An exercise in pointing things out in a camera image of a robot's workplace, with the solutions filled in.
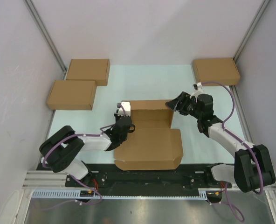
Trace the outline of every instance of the robotic arm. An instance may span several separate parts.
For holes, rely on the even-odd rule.
[[[177,98],[167,102],[166,106],[182,115],[195,117],[199,132],[220,143],[234,157],[234,166],[220,163],[212,165],[212,177],[217,181],[236,183],[243,192],[259,188],[261,181],[263,186],[275,183],[276,177],[268,149],[264,145],[256,146],[242,140],[227,129],[223,121],[214,115],[212,96],[204,93],[201,83],[193,86],[195,92],[192,95],[182,92]]]

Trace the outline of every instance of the wall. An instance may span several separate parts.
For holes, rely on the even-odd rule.
[[[269,149],[276,173],[276,1],[272,1],[237,64],[238,93],[255,143]]]
[[[0,0],[0,208],[37,162],[62,76],[23,1]]]
[[[34,0],[57,49],[111,64],[232,57],[262,0]]]

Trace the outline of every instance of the brown box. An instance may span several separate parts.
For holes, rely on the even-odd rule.
[[[168,100],[130,101],[136,129],[114,150],[115,164],[122,170],[176,169],[183,157],[179,129],[171,129],[173,111]]]
[[[216,81],[223,85],[237,85],[241,78],[233,58],[195,59],[192,66],[197,83]]]
[[[67,80],[94,80],[97,86],[108,84],[109,59],[72,59]]]
[[[92,110],[95,81],[55,80],[47,105],[52,110]]]

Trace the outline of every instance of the metal frame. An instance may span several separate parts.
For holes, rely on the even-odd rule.
[[[35,6],[32,2],[32,0],[23,0],[29,9],[29,12],[31,13],[35,23],[37,24],[39,30],[41,31],[44,39],[47,42],[47,45],[50,47],[52,53],[54,54],[59,66],[63,70],[64,73],[67,72],[67,68],[63,63],[62,58],[60,57],[50,35],[48,34],[37,10],[35,9]],[[261,19],[262,15],[264,14],[265,10],[269,6],[269,3],[271,0],[264,0],[261,4],[258,12],[256,13],[249,29],[247,30],[235,56],[234,61],[237,63],[243,49],[245,48],[249,38],[251,37],[254,29],[256,28],[259,20]],[[245,139],[253,142],[249,127],[247,125],[246,117],[243,112],[241,101],[238,97],[238,91],[235,86],[231,86],[230,90],[232,91],[235,102],[236,102],[236,109],[238,113],[239,120],[241,122],[242,130],[245,136]],[[46,138],[48,138],[48,133],[52,124],[54,112],[52,114],[52,118],[50,120],[50,125],[47,130]],[[31,195],[35,189],[67,189],[65,185],[65,179],[66,179],[66,173],[53,173],[52,171],[28,171],[24,184],[23,184],[23,197],[20,203],[20,207],[16,216],[15,224],[24,224],[27,210],[30,204]],[[231,189],[228,190],[239,190],[237,186],[233,185]],[[273,219],[276,223],[276,185],[271,185],[265,188],[265,193],[269,202],[269,206],[273,215]]]

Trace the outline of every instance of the cardboard box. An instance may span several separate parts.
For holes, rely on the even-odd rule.
[[[223,85],[237,85],[241,78],[233,58],[195,59],[192,66],[197,83],[216,81]]]
[[[96,90],[95,81],[56,80],[47,105],[51,110],[92,110]]]
[[[97,86],[108,84],[109,59],[72,59],[67,80],[94,80]]]
[[[176,169],[183,157],[179,129],[171,129],[173,111],[168,100],[130,101],[136,130],[114,150],[115,164],[122,170]]]

